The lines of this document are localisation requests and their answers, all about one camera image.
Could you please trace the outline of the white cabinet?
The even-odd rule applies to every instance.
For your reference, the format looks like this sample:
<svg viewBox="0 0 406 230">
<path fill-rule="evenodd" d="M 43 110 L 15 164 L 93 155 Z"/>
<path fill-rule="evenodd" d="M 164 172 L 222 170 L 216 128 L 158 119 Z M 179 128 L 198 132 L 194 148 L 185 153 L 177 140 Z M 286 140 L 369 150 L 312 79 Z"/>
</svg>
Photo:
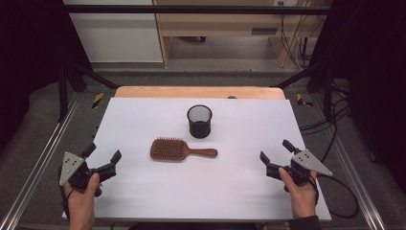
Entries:
<svg viewBox="0 0 406 230">
<path fill-rule="evenodd" d="M 162 62 L 153 13 L 71 13 L 92 63 Z"/>
</svg>

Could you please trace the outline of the black metal stand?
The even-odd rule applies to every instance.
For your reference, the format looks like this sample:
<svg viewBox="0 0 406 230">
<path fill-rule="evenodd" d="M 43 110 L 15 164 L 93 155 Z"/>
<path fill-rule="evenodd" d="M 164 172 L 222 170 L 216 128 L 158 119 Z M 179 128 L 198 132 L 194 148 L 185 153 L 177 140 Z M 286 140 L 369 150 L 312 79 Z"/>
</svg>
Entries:
<svg viewBox="0 0 406 230">
<path fill-rule="evenodd" d="M 285 87 L 309 77 L 306 89 L 309 93 L 318 93 L 324 88 L 323 113 L 329 122 L 332 121 L 332 90 L 333 76 L 332 68 L 329 64 L 315 63 L 294 76 L 275 84 L 275 87 L 284 89 Z"/>
<path fill-rule="evenodd" d="M 111 89 L 118 89 L 120 87 L 118 84 L 95 73 L 92 69 L 85 68 L 77 63 L 67 63 L 61 65 L 57 75 L 59 93 L 58 120 L 60 122 L 62 122 L 68 114 L 69 105 L 67 83 L 70 83 L 75 92 L 84 92 L 87 88 L 87 84 L 84 81 L 83 76 L 90 77 L 92 80 L 97 81 Z"/>
</svg>

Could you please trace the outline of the black curtain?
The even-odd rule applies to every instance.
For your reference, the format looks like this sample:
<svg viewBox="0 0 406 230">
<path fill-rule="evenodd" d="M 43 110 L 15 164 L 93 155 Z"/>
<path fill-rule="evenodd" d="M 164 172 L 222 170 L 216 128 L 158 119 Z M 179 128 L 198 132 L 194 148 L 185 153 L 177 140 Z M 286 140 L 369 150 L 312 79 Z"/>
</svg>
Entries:
<svg viewBox="0 0 406 230">
<path fill-rule="evenodd" d="M 63 0 L 0 0 L 0 150 L 61 66 L 91 67 Z"/>
<path fill-rule="evenodd" d="M 406 192 L 406 0 L 332 0 L 312 62 L 350 83 L 350 106 L 376 158 Z"/>
</svg>

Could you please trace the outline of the person's right hand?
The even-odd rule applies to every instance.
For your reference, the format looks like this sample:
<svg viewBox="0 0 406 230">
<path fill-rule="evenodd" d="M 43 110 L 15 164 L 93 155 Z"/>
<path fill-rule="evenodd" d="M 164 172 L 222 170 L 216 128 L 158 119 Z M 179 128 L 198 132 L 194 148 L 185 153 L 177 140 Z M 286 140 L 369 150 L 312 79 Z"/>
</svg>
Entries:
<svg viewBox="0 0 406 230">
<path fill-rule="evenodd" d="M 301 219 L 315 216 L 316 191 L 312 183 L 316 181 L 317 173 L 310 172 L 309 181 L 303 186 L 297 186 L 285 169 L 279 168 L 279 173 L 290 193 L 293 218 Z"/>
</svg>

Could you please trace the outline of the wooden table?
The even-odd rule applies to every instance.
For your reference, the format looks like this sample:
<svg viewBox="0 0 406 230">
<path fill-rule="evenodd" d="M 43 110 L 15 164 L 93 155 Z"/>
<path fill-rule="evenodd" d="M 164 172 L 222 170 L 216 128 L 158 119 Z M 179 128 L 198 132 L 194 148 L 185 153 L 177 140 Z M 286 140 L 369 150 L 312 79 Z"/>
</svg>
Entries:
<svg viewBox="0 0 406 230">
<path fill-rule="evenodd" d="M 198 98 L 284 100 L 277 87 L 256 86 L 121 86 L 115 98 Z"/>
</svg>

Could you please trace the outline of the person's left hand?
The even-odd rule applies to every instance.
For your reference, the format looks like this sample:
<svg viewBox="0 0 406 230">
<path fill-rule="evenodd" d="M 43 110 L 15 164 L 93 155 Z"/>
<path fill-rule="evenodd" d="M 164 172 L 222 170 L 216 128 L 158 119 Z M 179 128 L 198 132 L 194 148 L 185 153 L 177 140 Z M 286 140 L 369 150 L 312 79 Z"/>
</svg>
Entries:
<svg viewBox="0 0 406 230">
<path fill-rule="evenodd" d="M 68 201 L 70 225 L 92 225 L 95 220 L 95 192 L 100 187 L 100 176 L 94 173 L 84 192 L 79 192 L 66 182 L 64 192 Z"/>
</svg>

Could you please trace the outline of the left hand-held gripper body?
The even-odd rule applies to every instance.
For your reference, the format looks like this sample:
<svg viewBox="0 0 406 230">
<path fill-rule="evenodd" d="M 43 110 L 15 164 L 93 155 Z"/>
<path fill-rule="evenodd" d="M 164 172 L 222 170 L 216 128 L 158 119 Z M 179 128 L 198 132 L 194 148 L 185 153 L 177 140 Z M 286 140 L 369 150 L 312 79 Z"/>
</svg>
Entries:
<svg viewBox="0 0 406 230">
<path fill-rule="evenodd" d="M 87 157 L 75 155 L 71 152 L 65 153 L 60 169 L 60 186 L 69 182 L 75 190 L 83 192 L 87 188 L 88 182 L 94 173 L 100 176 L 100 182 L 104 182 L 117 174 L 117 164 L 112 165 L 109 162 L 101 167 L 90 169 L 87 166 L 86 158 Z"/>
</svg>

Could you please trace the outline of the black mesh pen cup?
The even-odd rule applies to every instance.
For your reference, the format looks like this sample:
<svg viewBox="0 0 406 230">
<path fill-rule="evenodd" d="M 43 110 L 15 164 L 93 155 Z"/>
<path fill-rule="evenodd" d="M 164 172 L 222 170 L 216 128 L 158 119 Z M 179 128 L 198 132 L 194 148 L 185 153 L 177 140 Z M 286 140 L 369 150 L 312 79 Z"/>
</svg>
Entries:
<svg viewBox="0 0 406 230">
<path fill-rule="evenodd" d="M 213 112 L 204 104 L 192 106 L 187 112 L 190 135 L 203 139 L 211 133 L 211 120 Z"/>
</svg>

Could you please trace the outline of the aluminium frame rail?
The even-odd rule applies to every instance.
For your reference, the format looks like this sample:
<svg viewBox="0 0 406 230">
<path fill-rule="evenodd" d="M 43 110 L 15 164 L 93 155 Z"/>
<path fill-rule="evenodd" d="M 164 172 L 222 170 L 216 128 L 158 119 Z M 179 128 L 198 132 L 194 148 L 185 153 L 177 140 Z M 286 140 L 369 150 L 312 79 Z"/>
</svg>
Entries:
<svg viewBox="0 0 406 230">
<path fill-rule="evenodd" d="M 367 230 L 387 230 L 363 180 L 362 173 L 368 172 L 371 161 L 365 143 L 348 116 L 350 109 L 346 100 L 334 98 L 332 112 L 340 117 L 335 124 L 322 125 L 304 136 L 306 145 L 318 157 L 325 157 L 324 162 L 333 171 L 333 178 L 322 179 L 327 207 L 340 215 L 353 214 L 352 206 L 359 209 L 353 218 L 332 216 L 332 223 L 352 221 L 356 229 L 360 229 L 358 223 L 365 223 Z"/>
<path fill-rule="evenodd" d="M 74 112 L 78 107 L 79 100 L 81 99 L 81 93 L 74 93 L 71 101 L 68 104 L 68 110 L 65 117 L 57 123 L 51 137 L 49 138 L 46 146 L 39 155 L 30 175 L 26 179 L 22 189 L 18 193 L 18 196 L 14 200 L 11 208 L 0 221 L 0 230 L 14 230 L 17 226 L 18 221 L 21 219 L 31 197 L 33 196 L 34 190 L 38 185 L 42 174 L 44 174 L 51 158 L 56 151 L 56 148 L 65 132 L 66 127 L 68 127 Z"/>
</svg>

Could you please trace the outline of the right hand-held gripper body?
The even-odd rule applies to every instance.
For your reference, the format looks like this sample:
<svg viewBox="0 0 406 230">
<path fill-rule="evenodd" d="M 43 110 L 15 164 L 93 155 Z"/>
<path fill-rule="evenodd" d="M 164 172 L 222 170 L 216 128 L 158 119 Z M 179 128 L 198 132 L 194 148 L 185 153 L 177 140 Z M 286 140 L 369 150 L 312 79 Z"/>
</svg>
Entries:
<svg viewBox="0 0 406 230">
<path fill-rule="evenodd" d="M 310 177 L 311 172 L 333 176 L 332 171 L 308 149 L 293 149 L 291 152 L 293 156 L 290 160 L 290 165 L 283 168 L 289 173 L 297 186 L 303 186 Z"/>
</svg>

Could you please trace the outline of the brown wooden hairbrush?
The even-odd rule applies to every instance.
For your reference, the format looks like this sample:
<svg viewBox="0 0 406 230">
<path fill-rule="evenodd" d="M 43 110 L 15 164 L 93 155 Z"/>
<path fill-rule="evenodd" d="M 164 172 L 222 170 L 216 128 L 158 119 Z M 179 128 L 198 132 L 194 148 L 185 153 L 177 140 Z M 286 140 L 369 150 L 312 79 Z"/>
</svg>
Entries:
<svg viewBox="0 0 406 230">
<path fill-rule="evenodd" d="M 182 161 L 190 154 L 216 157 L 216 149 L 191 149 L 182 139 L 158 138 L 152 142 L 150 157 L 157 160 Z"/>
</svg>

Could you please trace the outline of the light wooden desk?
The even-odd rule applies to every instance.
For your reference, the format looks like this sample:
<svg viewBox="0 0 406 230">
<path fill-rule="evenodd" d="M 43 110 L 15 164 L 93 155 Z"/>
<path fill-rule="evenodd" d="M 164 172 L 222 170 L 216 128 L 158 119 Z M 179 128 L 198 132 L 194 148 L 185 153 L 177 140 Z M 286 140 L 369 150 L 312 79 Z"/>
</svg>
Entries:
<svg viewBox="0 0 406 230">
<path fill-rule="evenodd" d="M 155 6 L 243 6 L 327 8 L 333 0 L 152 0 Z M 281 68 L 294 59 L 297 40 L 317 37 L 324 15 L 158 13 L 163 40 L 180 36 L 267 37 Z"/>
</svg>

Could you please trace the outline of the black horizontal frame bar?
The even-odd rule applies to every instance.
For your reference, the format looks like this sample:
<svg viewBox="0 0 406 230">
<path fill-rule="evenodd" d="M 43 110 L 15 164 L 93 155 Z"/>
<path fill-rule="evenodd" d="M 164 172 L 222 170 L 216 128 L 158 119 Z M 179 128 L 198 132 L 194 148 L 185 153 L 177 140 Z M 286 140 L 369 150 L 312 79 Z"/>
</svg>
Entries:
<svg viewBox="0 0 406 230">
<path fill-rule="evenodd" d="M 197 14 L 303 14 L 328 15 L 331 8 L 243 6 L 64 5 L 71 13 L 197 13 Z"/>
</svg>

